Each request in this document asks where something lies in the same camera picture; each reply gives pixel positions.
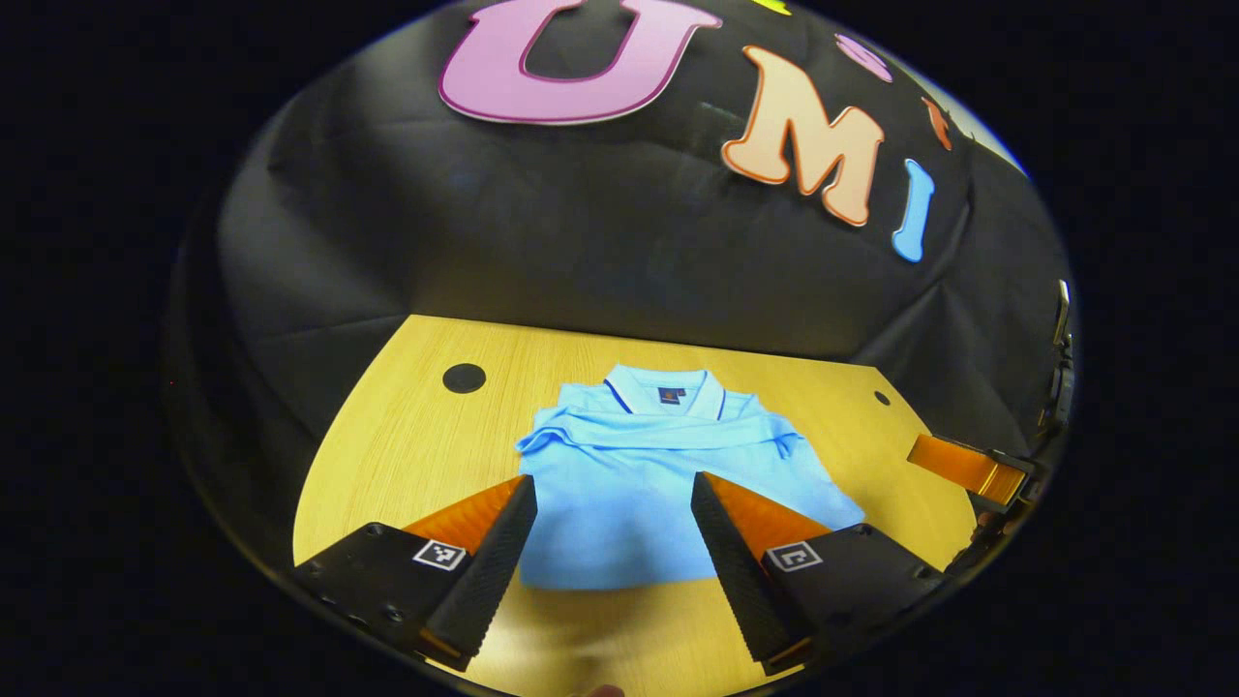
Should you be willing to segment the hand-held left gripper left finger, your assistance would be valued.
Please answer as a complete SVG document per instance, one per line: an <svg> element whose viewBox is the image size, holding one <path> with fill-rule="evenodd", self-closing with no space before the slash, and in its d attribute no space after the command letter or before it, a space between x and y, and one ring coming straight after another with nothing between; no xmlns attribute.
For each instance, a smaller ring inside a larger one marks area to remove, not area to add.
<svg viewBox="0 0 1239 697"><path fill-rule="evenodd" d="M405 527L368 522L296 565L292 581L394 652L463 671L536 515L532 475L515 475Z"/></svg>

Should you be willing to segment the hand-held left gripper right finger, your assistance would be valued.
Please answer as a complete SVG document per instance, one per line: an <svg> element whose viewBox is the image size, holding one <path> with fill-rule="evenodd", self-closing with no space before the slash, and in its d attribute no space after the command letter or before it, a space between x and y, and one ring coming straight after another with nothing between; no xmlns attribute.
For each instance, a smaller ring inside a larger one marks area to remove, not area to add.
<svg viewBox="0 0 1239 697"><path fill-rule="evenodd" d="M949 577L869 524L839 530L700 470L691 511L763 671L828 667L928 612Z"/></svg>

